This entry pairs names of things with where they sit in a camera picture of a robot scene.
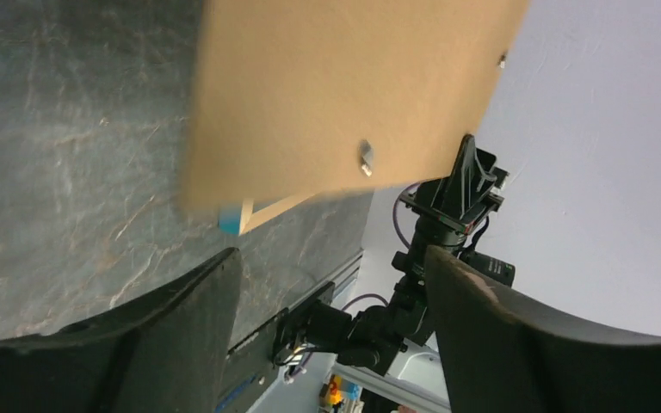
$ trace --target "cardboard sheet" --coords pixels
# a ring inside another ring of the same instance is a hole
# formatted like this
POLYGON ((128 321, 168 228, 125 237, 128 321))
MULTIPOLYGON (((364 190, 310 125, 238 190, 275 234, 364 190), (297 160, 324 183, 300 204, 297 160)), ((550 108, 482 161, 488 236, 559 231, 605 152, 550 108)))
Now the cardboard sheet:
POLYGON ((190 212, 447 175, 528 1, 207 4, 182 189, 190 212))

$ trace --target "metal screw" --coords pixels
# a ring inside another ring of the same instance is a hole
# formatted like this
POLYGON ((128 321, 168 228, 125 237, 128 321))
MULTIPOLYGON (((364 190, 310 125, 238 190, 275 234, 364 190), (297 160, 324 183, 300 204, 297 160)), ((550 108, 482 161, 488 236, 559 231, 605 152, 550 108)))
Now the metal screw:
POLYGON ((372 164, 374 162, 374 148, 367 140, 362 140, 358 147, 359 162, 361 163, 361 171, 366 176, 371 176, 372 164))

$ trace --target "wire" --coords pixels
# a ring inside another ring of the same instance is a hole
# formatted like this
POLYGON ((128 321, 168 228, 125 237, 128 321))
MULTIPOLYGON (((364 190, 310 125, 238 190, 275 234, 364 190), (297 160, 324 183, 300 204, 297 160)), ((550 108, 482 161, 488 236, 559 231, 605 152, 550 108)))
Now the wire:
POLYGON ((290 364, 290 362, 293 361, 293 359, 295 357, 297 357, 299 355, 303 355, 303 354, 312 355, 313 353, 323 353, 323 352, 324 352, 323 350, 321 350, 320 348, 317 348, 317 347, 302 348, 302 349, 292 353, 291 355, 289 355, 285 361, 283 361, 282 363, 276 364, 276 366, 278 366, 278 367, 287 366, 288 364, 290 364))
MULTIPOLYGON (((341 311, 348 310, 353 304, 355 304, 359 301, 362 301, 364 299, 377 299, 378 301, 380 301, 384 305, 389 305, 389 302, 385 298, 381 297, 379 294, 368 293, 368 294, 359 295, 358 297, 350 300, 348 303, 346 303, 346 305, 343 306, 343 308, 341 308, 341 311)), ((286 383, 292 383, 294 378, 298 377, 298 375, 300 375, 301 373, 303 373, 305 371, 308 362, 310 362, 310 359, 312 358, 312 355, 315 354, 315 353, 323 353, 323 352, 324 351, 322 351, 318 348, 303 348, 302 350, 294 353, 293 358, 294 358, 295 355, 300 355, 300 354, 307 354, 307 357, 304 357, 303 360, 300 361, 298 366, 296 366, 293 369, 292 372, 290 372, 289 370, 287 372, 285 372, 285 382, 286 383)), ((287 364, 289 364, 289 361, 286 361, 283 364, 278 364, 278 366, 286 366, 287 364)))
POLYGON ((490 217, 485 217, 485 223, 483 224, 480 229, 473 234, 473 239, 470 241, 470 245, 467 245, 467 247, 462 250, 460 253, 460 256, 467 254, 469 252, 475 251, 475 248, 478 246, 478 241, 480 238, 485 234, 485 232, 488 230, 488 226, 490 226, 490 217))
POLYGON ((389 302, 386 301, 386 299, 383 298, 383 297, 381 297, 379 294, 370 293, 370 294, 362 294, 362 295, 359 295, 358 297, 356 297, 356 298, 350 300, 350 301, 348 302, 348 304, 346 304, 346 305, 343 306, 343 308, 341 309, 341 311, 346 311, 346 310, 348 310, 353 304, 355 304, 355 303, 361 301, 362 299, 377 299, 378 301, 381 301, 382 303, 384 303, 384 305, 389 305, 389 302))
POLYGON ((399 241, 406 247, 406 249, 409 249, 410 244, 409 241, 406 240, 404 237, 404 234, 401 233, 401 228, 399 227, 398 224, 398 204, 401 202, 401 195, 409 193, 413 188, 418 186, 418 183, 411 184, 410 186, 406 187, 403 191, 399 193, 397 196, 397 199, 394 201, 394 207, 392 208, 392 222, 394 224, 394 230, 397 232, 397 237, 399 237, 399 241))

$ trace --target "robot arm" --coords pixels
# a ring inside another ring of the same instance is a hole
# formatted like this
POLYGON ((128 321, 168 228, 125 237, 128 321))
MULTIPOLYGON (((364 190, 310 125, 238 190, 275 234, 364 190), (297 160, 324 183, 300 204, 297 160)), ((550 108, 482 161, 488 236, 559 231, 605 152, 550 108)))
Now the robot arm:
POLYGON ((290 355, 298 343, 310 343, 317 351, 338 354, 337 362, 367 367, 384 375, 404 340, 424 345, 434 332, 429 317, 424 258, 429 246, 458 256, 483 274, 512 285, 515 268, 475 250, 477 238, 467 238, 498 210, 503 198, 496 194, 508 173, 495 166, 496 158, 475 147, 472 135, 463 141, 450 176, 422 183, 403 201, 419 214, 411 246, 398 252, 392 266, 403 276, 394 287, 389 306, 372 306, 356 317, 316 300, 297 308, 282 327, 276 345, 277 361, 290 355))

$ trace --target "marble countertop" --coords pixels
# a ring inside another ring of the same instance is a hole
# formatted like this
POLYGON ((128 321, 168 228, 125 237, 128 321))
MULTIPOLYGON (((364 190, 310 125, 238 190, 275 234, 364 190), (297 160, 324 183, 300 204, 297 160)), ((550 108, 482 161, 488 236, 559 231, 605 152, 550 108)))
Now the marble countertop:
POLYGON ((371 195, 242 236, 175 208, 201 2, 0 1, 0 338, 48 334, 238 246, 232 342, 361 247, 371 195))

